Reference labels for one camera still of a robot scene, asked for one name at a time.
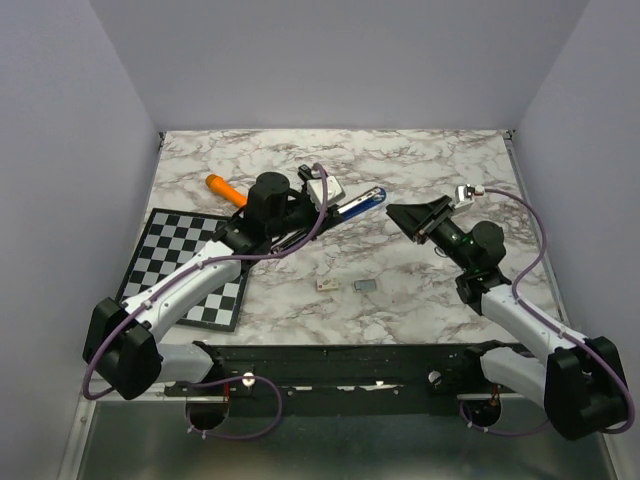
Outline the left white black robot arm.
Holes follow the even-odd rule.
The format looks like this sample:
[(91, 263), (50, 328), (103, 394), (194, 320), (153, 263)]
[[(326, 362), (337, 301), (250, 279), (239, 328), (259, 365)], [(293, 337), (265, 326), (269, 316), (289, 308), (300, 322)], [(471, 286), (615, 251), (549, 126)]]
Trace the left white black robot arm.
[(106, 298), (94, 308), (82, 354), (86, 399), (100, 397), (90, 390), (93, 374), (126, 400), (155, 383), (188, 383), (201, 395), (220, 387), (222, 372), (203, 347), (166, 344), (163, 338), (214, 290), (260, 261), (292, 254), (319, 234), (344, 190), (320, 164), (303, 166), (299, 174), (301, 191), (291, 189), (282, 174), (259, 175), (246, 204), (190, 260), (123, 303)]

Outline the staple tray with staples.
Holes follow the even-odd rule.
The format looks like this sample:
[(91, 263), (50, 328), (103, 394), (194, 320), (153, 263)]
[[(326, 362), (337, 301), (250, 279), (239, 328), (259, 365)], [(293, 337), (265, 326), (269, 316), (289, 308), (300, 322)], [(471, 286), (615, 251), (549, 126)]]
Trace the staple tray with staples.
[(367, 293), (377, 290), (377, 282), (375, 279), (361, 279), (356, 280), (353, 283), (353, 288), (356, 292)]

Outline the black stapler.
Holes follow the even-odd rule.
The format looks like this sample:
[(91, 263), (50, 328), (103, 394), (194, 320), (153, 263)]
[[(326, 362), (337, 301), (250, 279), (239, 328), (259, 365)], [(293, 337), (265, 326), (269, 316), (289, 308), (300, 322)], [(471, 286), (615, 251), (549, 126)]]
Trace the black stapler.
[(297, 175), (303, 183), (320, 178), (320, 174), (306, 164), (300, 165), (298, 167)]

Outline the blue stapler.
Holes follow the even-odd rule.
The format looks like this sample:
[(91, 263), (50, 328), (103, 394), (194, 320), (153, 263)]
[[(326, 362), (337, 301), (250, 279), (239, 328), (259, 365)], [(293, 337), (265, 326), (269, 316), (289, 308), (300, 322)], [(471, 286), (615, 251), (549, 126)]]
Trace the blue stapler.
[[(359, 196), (354, 197), (341, 206), (331, 206), (328, 208), (325, 219), (317, 230), (316, 234), (311, 238), (314, 241), (319, 235), (330, 230), (337, 225), (348, 220), (354, 219), (360, 214), (370, 210), (386, 200), (386, 191), (382, 187), (373, 187)], [(308, 235), (311, 228), (299, 230), (288, 237), (278, 240), (271, 249), (272, 253), (280, 253), (289, 250)]]

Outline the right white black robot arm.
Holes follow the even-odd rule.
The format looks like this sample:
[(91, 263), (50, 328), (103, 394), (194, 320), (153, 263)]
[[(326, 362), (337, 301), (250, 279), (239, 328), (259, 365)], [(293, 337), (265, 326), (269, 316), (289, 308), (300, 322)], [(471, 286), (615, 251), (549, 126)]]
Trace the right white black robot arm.
[(503, 229), (481, 221), (469, 231), (453, 220), (448, 196), (422, 204), (390, 204), (386, 213), (414, 243), (433, 243), (461, 273), (461, 301), (506, 330), (527, 350), (487, 343), (460, 367), (460, 379), (480, 392), (498, 384), (541, 407), (567, 440), (592, 433), (616, 435), (634, 424), (636, 408), (618, 349), (605, 337), (589, 338), (528, 303), (517, 281), (500, 269), (506, 255)]

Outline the white staple box sleeve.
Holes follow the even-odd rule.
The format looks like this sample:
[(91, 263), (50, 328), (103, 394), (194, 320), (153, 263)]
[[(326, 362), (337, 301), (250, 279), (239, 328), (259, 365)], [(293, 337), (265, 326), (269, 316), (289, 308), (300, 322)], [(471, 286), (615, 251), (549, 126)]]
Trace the white staple box sleeve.
[(336, 278), (323, 277), (316, 281), (316, 289), (318, 291), (335, 291), (340, 288), (340, 282)]

